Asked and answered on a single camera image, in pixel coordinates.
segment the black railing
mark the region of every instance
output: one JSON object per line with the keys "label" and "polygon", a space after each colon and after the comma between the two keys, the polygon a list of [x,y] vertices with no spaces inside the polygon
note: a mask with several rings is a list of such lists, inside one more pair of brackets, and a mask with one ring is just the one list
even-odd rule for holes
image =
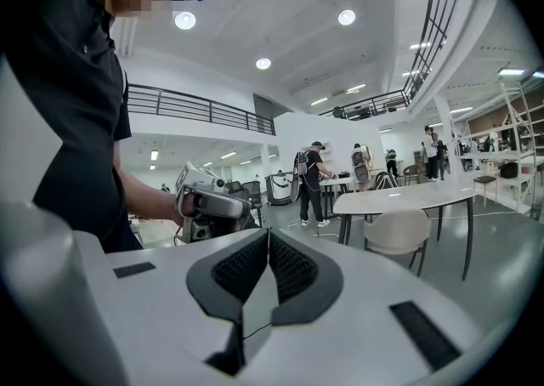
{"label": "black railing", "polygon": [[274,121],[249,111],[164,88],[128,85],[128,111],[217,123],[275,135]]}
{"label": "black railing", "polygon": [[423,24],[419,48],[408,70],[404,92],[409,100],[416,97],[417,91],[433,69],[436,55],[447,40],[447,31],[457,0],[428,0],[427,14]]}
{"label": "black railing", "polygon": [[337,106],[333,110],[321,113],[320,116],[334,116],[336,118],[356,121],[388,112],[404,110],[406,106],[408,106],[408,99],[405,92],[397,90],[360,100],[359,102]]}

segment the white table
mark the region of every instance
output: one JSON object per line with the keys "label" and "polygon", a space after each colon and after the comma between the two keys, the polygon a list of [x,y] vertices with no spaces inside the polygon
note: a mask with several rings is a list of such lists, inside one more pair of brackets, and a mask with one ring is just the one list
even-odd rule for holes
{"label": "white table", "polygon": [[473,197],[476,190],[464,184],[450,181],[429,182],[410,186],[400,186],[386,190],[374,190],[344,194],[334,205],[334,212],[342,215],[338,242],[348,244],[352,215],[372,215],[405,209],[439,209],[439,229],[437,241],[442,230],[443,207],[455,203],[467,203],[467,253],[462,279],[467,277],[468,266],[473,249]]}
{"label": "white table", "polygon": [[331,211],[333,206],[332,196],[328,196],[327,192],[332,193],[333,187],[335,185],[340,185],[340,191],[342,193],[347,193],[349,192],[348,185],[352,184],[353,182],[354,182],[353,177],[328,179],[328,180],[323,180],[320,182],[320,186],[325,188],[323,191],[325,193],[325,213],[324,213],[325,219],[328,218],[328,202],[331,203]]}

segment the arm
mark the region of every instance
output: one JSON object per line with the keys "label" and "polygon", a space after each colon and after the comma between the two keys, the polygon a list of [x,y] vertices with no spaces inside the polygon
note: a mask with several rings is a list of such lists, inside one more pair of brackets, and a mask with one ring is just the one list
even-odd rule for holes
{"label": "arm", "polygon": [[118,141],[115,143],[113,165],[121,178],[130,213],[145,219],[171,219],[176,224],[183,225],[184,219],[175,209],[174,194],[151,188],[122,170]]}
{"label": "arm", "polygon": [[317,169],[322,172],[325,176],[328,176],[329,178],[332,178],[332,173],[326,169],[325,164],[323,162],[316,162],[315,166]]}

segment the stool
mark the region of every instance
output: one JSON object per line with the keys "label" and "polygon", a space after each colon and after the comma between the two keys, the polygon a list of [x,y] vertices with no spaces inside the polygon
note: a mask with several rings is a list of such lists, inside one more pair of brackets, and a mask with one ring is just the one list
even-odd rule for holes
{"label": "stool", "polygon": [[[476,183],[484,185],[484,207],[485,207],[485,201],[487,199],[485,190],[486,190],[487,184],[490,184],[491,182],[497,182],[497,178],[494,178],[493,176],[480,176],[479,178],[475,178],[473,181],[474,181],[474,189],[476,189]],[[499,192],[499,184],[497,182],[496,188],[495,188],[495,203],[496,203],[498,192]]]}

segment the ceiling light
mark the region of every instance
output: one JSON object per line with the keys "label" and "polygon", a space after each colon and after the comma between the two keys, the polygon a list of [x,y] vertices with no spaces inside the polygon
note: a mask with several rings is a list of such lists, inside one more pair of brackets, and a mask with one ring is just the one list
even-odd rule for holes
{"label": "ceiling light", "polygon": [[472,110],[472,106],[469,106],[468,108],[461,108],[459,110],[453,110],[453,111],[450,111],[450,114],[455,114],[456,112],[465,112],[465,111],[470,111]]}
{"label": "ceiling light", "polygon": [[361,84],[361,85],[358,85],[357,87],[350,88],[349,90],[346,90],[346,94],[358,93],[358,92],[359,92],[359,88],[363,88],[363,87],[366,87],[366,84],[365,84],[365,83],[363,83],[363,84]]}
{"label": "ceiling light", "polygon": [[323,99],[316,100],[315,102],[312,102],[312,106],[320,104],[321,102],[325,102],[326,100],[329,100],[329,98],[324,97]]}
{"label": "ceiling light", "polygon": [[506,67],[499,70],[500,77],[518,77],[523,75],[525,72],[524,69],[507,69]]}
{"label": "ceiling light", "polygon": [[431,45],[431,42],[426,42],[421,44],[412,44],[410,46],[410,49],[428,48],[430,45]]}
{"label": "ceiling light", "polygon": [[179,29],[188,30],[196,24],[196,17],[189,11],[182,11],[176,16],[174,23]]}
{"label": "ceiling light", "polygon": [[272,61],[270,61],[268,58],[261,58],[255,63],[259,70],[266,70],[270,67],[271,64]]}
{"label": "ceiling light", "polygon": [[355,22],[355,13],[351,9],[345,9],[340,15],[338,16],[338,21],[341,25],[351,25]]}

